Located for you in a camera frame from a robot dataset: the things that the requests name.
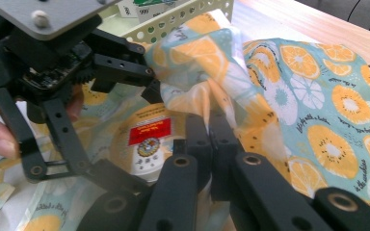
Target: wooden table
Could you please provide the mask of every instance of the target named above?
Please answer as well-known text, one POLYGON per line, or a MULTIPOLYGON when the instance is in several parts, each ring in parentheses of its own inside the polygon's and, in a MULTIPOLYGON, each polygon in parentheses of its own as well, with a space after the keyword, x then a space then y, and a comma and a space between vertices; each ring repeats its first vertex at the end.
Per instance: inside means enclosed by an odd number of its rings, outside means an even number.
POLYGON ((238 0, 322 43, 344 44, 370 64, 370 31, 293 0, 238 0))

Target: pivot screw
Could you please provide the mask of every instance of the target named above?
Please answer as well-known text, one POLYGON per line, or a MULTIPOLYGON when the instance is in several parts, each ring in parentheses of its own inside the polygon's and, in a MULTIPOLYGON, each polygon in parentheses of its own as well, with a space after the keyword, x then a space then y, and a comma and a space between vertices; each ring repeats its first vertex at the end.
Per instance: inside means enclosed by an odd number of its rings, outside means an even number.
POLYGON ((49 17, 44 11, 32 12, 32 20, 39 28, 46 28, 49 26, 49 17))

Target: patterned cloth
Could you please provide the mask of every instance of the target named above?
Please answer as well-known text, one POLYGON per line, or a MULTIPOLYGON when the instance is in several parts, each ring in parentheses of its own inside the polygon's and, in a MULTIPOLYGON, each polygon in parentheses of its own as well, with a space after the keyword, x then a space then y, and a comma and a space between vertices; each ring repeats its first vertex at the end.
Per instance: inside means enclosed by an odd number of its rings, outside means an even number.
MULTIPOLYGON (((141 88, 116 85, 106 95, 85 86, 74 126, 91 160, 108 158, 153 182, 172 141, 184 138, 185 115, 207 124, 222 110, 246 151, 266 156, 298 192, 335 186, 370 204, 370 71, 358 54, 279 38, 242 43, 219 11, 145 47, 164 104, 148 105, 141 88)), ((46 129, 35 130, 55 156, 46 129)), ((0 181, 0 192, 10 190, 0 181)), ((40 183, 17 230, 73 230, 101 194, 81 178, 40 183)), ((198 203, 198 230, 232 229, 226 206, 206 194, 198 203)))

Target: green plastic basket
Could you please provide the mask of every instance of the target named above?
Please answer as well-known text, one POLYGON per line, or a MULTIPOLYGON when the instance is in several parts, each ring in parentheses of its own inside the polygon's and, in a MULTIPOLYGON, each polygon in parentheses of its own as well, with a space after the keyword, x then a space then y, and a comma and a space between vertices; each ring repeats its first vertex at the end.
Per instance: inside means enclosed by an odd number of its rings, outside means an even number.
POLYGON ((185 21, 216 9, 221 9, 230 21, 233 0, 191 0, 141 24, 138 18, 121 17, 119 8, 112 6, 100 14, 103 23, 98 28, 129 41, 154 43, 185 21))

